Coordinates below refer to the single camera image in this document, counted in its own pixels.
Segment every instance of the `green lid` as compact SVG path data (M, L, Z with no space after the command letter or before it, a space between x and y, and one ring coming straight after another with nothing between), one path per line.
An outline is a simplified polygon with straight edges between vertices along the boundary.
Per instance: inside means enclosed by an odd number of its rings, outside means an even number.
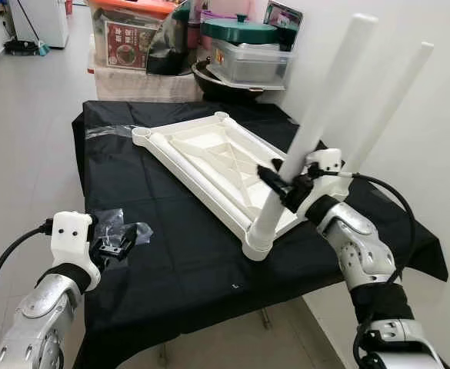
M238 19L209 19L202 24L204 35L236 44L275 44L278 42L276 27L262 23L245 22L244 15Z

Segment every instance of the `white refrigerator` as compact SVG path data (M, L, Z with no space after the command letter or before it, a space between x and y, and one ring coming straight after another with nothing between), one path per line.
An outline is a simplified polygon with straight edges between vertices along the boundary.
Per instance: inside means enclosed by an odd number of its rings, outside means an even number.
M50 47L64 48L68 41L65 0L19 0L40 39ZM9 0L16 35L21 41L37 41L32 28L19 7L18 0Z

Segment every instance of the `tiled floor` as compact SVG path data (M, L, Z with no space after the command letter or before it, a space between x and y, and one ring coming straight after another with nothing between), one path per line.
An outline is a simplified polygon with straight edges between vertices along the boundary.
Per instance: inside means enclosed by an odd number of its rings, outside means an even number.
M65 50L52 50L44 58L0 60L0 254L56 211L83 210L70 123L82 102L96 98L94 78L86 73L88 9L76 6L69 24L71 38ZM6 264L0 276L0 336L51 258L48 240L38 236ZM168 344L168 367L336 368L304 307L300 300L272 307L270 331L252 313L179 337ZM67 340L66 368L71 367L83 330L79 311ZM157 367L155 349L123 367Z

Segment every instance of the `red label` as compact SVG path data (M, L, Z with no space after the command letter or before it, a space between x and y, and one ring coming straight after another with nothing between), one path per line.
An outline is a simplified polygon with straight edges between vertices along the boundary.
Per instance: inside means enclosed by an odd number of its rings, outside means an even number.
M107 21L107 65L146 69L146 55L155 33L155 28Z

